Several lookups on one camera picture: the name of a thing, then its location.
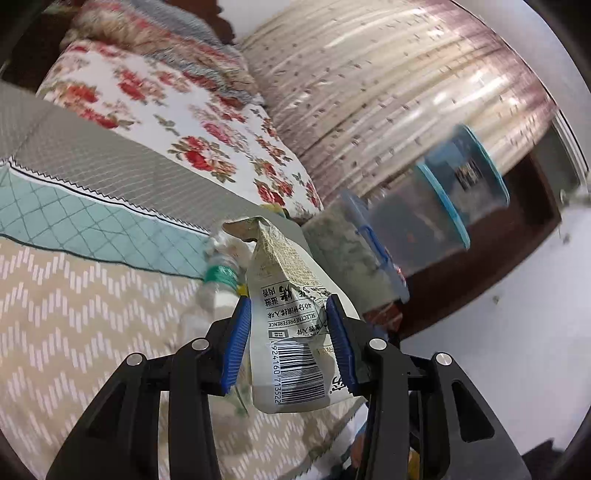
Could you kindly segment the beige seaweed snack bag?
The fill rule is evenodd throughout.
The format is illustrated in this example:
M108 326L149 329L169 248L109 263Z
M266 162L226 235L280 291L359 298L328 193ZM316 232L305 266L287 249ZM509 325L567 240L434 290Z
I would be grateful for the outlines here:
M245 281L252 301L249 362L252 398L268 414L308 412L353 398L342 382L325 304L352 301L303 247L263 217L226 222L223 230L254 249Z

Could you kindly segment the folded floral duvet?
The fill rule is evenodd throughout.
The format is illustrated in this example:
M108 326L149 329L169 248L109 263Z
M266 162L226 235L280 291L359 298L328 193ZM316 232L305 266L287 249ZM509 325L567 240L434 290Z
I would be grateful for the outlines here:
M60 47L78 40L162 62L235 106L259 95L215 1L83 1Z

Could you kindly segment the patterned bed quilt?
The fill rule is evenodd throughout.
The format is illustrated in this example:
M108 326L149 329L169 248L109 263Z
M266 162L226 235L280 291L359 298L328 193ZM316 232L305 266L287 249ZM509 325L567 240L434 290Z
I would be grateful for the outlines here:
M257 214L162 156L2 85L3 478L44 478L127 355L176 350L217 224Z

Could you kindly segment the clear tea bottle green cap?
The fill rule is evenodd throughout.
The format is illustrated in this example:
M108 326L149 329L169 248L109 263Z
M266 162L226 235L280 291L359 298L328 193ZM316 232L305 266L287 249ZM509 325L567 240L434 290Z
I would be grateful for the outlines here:
M252 258L252 246L223 230L211 236L206 247L204 281L192 304L181 315L179 344L204 337L214 321L228 318L238 303L238 287Z

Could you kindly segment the clear storage box teal lid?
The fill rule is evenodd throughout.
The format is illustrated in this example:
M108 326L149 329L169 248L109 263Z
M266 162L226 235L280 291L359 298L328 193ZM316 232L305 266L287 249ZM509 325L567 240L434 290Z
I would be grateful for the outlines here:
M408 277L471 246L467 228L423 163L369 200L370 226Z

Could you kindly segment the floral curtain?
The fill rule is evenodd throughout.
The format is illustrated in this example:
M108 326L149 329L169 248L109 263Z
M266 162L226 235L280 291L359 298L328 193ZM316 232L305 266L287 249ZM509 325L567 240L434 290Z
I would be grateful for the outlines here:
M450 1L297 1L240 49L324 203L369 195L460 124L506 173L556 113L521 57Z

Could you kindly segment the upper storage box teal lid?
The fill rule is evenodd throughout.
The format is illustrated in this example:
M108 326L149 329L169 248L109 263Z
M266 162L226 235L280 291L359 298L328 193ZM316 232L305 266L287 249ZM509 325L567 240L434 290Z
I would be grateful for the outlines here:
M510 204L510 194L486 149L466 125L432 148L424 162L442 185L465 225Z

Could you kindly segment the floral bed sheet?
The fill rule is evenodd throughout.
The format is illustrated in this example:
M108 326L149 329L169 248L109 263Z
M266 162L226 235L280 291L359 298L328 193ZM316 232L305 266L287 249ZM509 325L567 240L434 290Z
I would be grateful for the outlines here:
M276 205L298 220L322 210L310 175L262 106L232 106L162 62L75 41L37 94L252 203Z

